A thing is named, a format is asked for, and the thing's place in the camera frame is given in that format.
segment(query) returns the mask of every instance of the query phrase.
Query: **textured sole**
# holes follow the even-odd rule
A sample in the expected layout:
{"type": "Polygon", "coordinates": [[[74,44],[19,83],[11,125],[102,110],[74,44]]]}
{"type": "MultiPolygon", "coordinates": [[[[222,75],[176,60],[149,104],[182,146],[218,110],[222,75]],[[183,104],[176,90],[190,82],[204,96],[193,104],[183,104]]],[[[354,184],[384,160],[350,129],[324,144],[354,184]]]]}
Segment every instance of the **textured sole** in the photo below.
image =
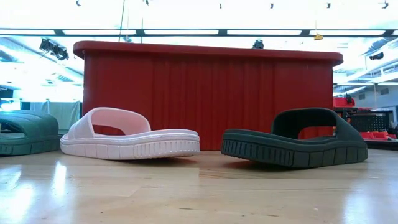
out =
{"type": "Polygon", "coordinates": [[[165,157],[186,157],[199,154],[198,141],[159,141],[113,146],[105,144],[61,144],[63,153],[97,159],[155,159],[165,157]]]}
{"type": "Polygon", "coordinates": [[[0,143],[0,155],[4,156],[21,156],[30,155],[41,152],[50,152],[60,149],[60,140],[51,139],[41,142],[32,142],[28,144],[1,144],[0,143]]]}
{"type": "Polygon", "coordinates": [[[223,140],[221,153],[241,159],[297,168],[350,164],[362,162],[368,158],[368,149],[363,147],[338,147],[317,152],[297,152],[235,140],[223,140]]]}

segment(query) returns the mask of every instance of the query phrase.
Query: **ceiling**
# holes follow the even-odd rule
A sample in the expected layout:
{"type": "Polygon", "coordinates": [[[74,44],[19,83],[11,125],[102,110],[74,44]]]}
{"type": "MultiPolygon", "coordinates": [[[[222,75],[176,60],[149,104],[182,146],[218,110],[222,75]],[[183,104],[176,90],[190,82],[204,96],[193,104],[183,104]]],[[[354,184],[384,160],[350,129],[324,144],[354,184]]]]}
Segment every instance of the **ceiling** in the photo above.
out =
{"type": "MultiPolygon", "coordinates": [[[[1,29],[398,29],[398,0],[13,0],[0,1],[1,29]]],[[[0,85],[21,89],[23,98],[82,96],[84,61],[72,48],[81,40],[118,37],[49,37],[66,47],[59,61],[39,50],[42,37],[0,35],[0,85]]],[[[133,43],[251,48],[257,37],[130,37],[133,43]]],[[[340,52],[335,83],[393,82],[397,39],[262,37],[265,49],[340,52]],[[384,52],[382,60],[369,56],[384,52]]],[[[335,92],[356,85],[335,86],[335,92]]]]}

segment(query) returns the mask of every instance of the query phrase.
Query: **red panel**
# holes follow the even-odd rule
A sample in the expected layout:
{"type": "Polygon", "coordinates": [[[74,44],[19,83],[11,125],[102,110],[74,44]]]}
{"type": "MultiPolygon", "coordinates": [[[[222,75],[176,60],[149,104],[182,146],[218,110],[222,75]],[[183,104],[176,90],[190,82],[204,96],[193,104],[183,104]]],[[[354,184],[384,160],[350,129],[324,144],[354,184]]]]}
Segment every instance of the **red panel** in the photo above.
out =
{"type": "Polygon", "coordinates": [[[338,98],[334,97],[333,99],[333,107],[335,108],[350,108],[355,107],[355,100],[351,99],[351,102],[347,102],[347,98],[338,98]]]}
{"type": "MultiPolygon", "coordinates": [[[[85,58],[83,112],[110,106],[143,114],[152,129],[198,131],[202,150],[219,150],[225,129],[269,132],[275,115],[333,107],[340,54],[79,42],[85,58]]],[[[104,134],[114,130],[100,128],[104,134]]],[[[330,134],[309,129],[302,138],[330,134]]]]}

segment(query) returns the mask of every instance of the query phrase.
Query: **wooden floor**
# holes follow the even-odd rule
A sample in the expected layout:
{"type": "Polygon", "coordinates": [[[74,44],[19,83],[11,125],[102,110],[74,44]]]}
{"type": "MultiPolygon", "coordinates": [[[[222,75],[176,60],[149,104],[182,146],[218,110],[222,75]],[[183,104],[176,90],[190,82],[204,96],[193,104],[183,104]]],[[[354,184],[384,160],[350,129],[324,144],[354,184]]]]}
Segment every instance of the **wooden floor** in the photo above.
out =
{"type": "Polygon", "coordinates": [[[202,152],[103,161],[0,157],[0,223],[397,223],[398,152],[309,170],[202,152]]]}

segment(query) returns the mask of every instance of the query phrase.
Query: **slide sandal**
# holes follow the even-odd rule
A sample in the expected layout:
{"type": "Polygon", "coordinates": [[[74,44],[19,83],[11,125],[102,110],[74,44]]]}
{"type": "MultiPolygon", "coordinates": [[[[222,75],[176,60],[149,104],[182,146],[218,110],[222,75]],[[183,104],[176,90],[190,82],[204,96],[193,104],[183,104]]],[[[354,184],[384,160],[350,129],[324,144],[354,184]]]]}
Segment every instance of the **slide sandal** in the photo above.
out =
{"type": "Polygon", "coordinates": [[[0,111],[0,155],[28,155],[60,149],[58,121],[38,111],[0,111]]]}
{"type": "Polygon", "coordinates": [[[116,108],[95,108],[61,138],[65,154],[98,159],[152,159],[199,154],[198,133],[185,129],[151,131],[142,115],[116,108]],[[118,128],[125,135],[96,134],[93,125],[118,128]]]}
{"type": "Polygon", "coordinates": [[[223,135],[221,153],[286,167],[322,167],[362,162],[368,158],[360,133],[326,108],[288,110],[272,124],[272,134],[230,129],[223,135]],[[336,126],[335,136],[299,140],[302,129],[336,126]]]}

